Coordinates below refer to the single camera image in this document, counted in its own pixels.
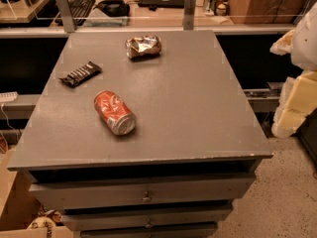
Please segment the cans on back desk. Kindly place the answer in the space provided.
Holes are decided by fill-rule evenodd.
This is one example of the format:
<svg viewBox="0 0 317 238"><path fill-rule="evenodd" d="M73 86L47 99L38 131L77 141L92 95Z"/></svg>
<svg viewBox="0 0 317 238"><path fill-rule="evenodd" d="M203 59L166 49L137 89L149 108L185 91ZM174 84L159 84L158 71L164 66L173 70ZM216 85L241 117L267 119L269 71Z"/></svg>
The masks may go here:
<svg viewBox="0 0 317 238"><path fill-rule="evenodd" d="M226 16L229 11L229 0L204 0L203 12L208 16Z"/></svg>

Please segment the grey drawer cabinet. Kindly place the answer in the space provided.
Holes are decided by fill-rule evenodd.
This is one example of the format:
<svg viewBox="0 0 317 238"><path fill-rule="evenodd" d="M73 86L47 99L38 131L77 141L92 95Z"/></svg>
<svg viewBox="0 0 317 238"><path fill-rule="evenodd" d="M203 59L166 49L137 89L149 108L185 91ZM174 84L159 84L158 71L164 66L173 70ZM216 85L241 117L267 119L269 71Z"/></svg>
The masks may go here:
<svg viewBox="0 0 317 238"><path fill-rule="evenodd" d="M74 33L55 65L9 169L31 186L112 179L255 174L267 139L210 31L163 32L154 59L127 57L126 33ZM75 88L60 81L89 61L102 72ZM116 93L136 115L112 133L94 107Z"/></svg>

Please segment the cardboard box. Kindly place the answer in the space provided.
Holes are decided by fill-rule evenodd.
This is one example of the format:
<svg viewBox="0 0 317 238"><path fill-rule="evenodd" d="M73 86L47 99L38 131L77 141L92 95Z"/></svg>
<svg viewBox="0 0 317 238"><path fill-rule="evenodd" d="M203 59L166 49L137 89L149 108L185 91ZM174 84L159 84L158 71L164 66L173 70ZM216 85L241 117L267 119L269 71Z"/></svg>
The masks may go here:
<svg viewBox="0 0 317 238"><path fill-rule="evenodd" d="M29 194L29 181L7 166L14 150L1 155L0 163L0 238L75 238L64 226L28 226L38 216L39 202Z"/></svg>

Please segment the black laptop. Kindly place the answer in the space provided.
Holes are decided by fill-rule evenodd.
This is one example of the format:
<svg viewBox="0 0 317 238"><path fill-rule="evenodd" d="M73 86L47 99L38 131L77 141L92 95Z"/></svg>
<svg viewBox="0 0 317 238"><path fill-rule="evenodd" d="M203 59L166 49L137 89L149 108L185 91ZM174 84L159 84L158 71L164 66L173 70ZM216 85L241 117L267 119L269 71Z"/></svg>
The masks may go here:
<svg viewBox="0 0 317 238"><path fill-rule="evenodd" d="M140 7L183 8L184 0L139 0Z"/></svg>

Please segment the top grey drawer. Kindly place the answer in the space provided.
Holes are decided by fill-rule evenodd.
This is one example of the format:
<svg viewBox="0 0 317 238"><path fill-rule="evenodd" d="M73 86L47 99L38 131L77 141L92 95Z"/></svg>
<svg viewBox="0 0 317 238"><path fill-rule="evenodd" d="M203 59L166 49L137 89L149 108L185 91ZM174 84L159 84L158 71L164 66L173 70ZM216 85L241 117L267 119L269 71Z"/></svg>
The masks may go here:
<svg viewBox="0 0 317 238"><path fill-rule="evenodd" d="M242 197L254 174L196 175L38 183L30 193L51 209L160 204Z"/></svg>

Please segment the metal bracket post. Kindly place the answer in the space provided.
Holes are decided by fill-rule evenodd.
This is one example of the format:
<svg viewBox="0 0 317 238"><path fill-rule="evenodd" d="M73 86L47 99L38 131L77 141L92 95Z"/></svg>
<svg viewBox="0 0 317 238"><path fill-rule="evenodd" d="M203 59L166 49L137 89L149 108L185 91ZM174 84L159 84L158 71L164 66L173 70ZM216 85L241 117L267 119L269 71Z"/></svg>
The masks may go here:
<svg viewBox="0 0 317 238"><path fill-rule="evenodd" d="M184 0L183 29L192 30L194 28L196 0Z"/></svg>
<svg viewBox="0 0 317 238"><path fill-rule="evenodd" d="M60 13L64 30L67 33L74 33L76 30L76 24L72 18L68 0L55 0L55 1Z"/></svg>

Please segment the crushed silver can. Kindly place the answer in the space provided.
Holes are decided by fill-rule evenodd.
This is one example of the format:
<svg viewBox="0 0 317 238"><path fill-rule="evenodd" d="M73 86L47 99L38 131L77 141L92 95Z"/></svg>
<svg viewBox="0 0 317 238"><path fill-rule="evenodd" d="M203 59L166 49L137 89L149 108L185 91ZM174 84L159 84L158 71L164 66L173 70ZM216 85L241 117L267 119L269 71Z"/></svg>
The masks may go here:
<svg viewBox="0 0 317 238"><path fill-rule="evenodd" d="M125 45L127 57L130 60L144 56L156 56L161 52L160 38L155 35L134 37L127 40Z"/></svg>

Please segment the left metal bracket post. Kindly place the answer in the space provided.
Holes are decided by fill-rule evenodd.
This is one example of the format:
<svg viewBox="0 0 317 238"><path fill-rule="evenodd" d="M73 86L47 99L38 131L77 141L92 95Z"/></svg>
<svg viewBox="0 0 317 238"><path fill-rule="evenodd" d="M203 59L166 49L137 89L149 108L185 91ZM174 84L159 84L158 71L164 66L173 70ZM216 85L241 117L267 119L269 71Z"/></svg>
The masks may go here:
<svg viewBox="0 0 317 238"><path fill-rule="evenodd" d="M68 0L55 0L55 1L60 13L64 30L67 33L74 33L76 30L76 24L72 18Z"/></svg>

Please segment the right metal bracket post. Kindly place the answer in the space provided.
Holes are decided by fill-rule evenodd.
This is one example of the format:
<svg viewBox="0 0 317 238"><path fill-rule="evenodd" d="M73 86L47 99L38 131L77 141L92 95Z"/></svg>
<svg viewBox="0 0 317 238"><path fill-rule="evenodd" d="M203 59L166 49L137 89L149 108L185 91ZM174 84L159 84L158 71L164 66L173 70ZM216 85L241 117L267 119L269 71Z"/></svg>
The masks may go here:
<svg viewBox="0 0 317 238"><path fill-rule="evenodd" d="M183 29L192 30L194 28L196 0L184 0Z"/></svg>

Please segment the grey drawer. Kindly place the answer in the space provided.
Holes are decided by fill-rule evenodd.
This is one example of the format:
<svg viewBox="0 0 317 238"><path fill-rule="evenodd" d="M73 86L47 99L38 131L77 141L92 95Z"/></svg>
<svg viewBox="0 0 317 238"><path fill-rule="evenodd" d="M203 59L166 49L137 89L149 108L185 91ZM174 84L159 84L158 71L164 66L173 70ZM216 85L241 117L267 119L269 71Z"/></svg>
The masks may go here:
<svg viewBox="0 0 317 238"><path fill-rule="evenodd" d="M215 222L134 227L123 229L82 231L80 238L207 238L218 228Z"/></svg>
<svg viewBox="0 0 317 238"><path fill-rule="evenodd" d="M67 213L61 222L72 231L152 228L172 224L189 224L224 220L232 211L230 203L211 201L148 206L110 207Z"/></svg>
<svg viewBox="0 0 317 238"><path fill-rule="evenodd" d="M254 174L196 175L38 183L30 193L51 209L160 204L242 197Z"/></svg>

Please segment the red coke can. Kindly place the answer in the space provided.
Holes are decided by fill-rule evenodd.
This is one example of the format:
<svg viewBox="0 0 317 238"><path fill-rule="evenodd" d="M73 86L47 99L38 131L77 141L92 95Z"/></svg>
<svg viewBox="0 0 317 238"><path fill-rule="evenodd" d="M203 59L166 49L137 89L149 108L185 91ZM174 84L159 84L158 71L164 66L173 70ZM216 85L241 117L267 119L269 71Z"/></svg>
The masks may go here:
<svg viewBox="0 0 317 238"><path fill-rule="evenodd" d="M94 98L94 107L113 134L127 135L136 126L136 115L114 92L101 91Z"/></svg>

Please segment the middle grey drawer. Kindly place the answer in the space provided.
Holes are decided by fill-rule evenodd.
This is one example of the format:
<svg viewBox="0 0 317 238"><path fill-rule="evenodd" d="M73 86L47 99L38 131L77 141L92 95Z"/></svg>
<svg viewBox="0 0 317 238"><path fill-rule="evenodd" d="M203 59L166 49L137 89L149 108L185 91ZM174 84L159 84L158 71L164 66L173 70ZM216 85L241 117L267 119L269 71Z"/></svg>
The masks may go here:
<svg viewBox="0 0 317 238"><path fill-rule="evenodd" d="M189 224L224 220L232 211L230 203L211 201L148 206L110 207L67 213L61 222L72 231L152 228L172 224Z"/></svg>

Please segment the black headphones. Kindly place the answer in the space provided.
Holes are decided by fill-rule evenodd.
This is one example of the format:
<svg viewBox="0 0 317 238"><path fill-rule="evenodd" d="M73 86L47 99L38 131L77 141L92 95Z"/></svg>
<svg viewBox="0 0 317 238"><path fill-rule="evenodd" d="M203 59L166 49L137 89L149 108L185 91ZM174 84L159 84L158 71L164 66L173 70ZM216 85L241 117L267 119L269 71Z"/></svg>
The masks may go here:
<svg viewBox="0 0 317 238"><path fill-rule="evenodd" d="M96 5L96 8L108 17L124 17L130 13L130 5L124 0L103 0Z"/></svg>

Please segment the white power strip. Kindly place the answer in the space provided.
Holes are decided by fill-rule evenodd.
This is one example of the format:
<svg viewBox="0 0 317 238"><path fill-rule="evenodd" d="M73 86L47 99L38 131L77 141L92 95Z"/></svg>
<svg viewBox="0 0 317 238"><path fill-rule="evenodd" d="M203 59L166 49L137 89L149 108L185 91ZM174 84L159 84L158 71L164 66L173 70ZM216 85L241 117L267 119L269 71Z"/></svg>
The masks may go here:
<svg viewBox="0 0 317 238"><path fill-rule="evenodd" d="M3 92L0 93L0 102L11 102L14 101L18 97L18 93L16 91L14 92Z"/></svg>

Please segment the bottom grey drawer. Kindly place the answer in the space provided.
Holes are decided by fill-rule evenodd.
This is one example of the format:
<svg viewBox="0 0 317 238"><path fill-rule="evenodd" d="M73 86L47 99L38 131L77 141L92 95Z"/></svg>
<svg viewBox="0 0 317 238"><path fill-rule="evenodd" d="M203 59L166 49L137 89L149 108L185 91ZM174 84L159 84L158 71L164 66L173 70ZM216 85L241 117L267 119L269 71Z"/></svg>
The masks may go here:
<svg viewBox="0 0 317 238"><path fill-rule="evenodd" d="M134 227L123 229L82 231L80 238L207 238L218 228L215 222Z"/></svg>

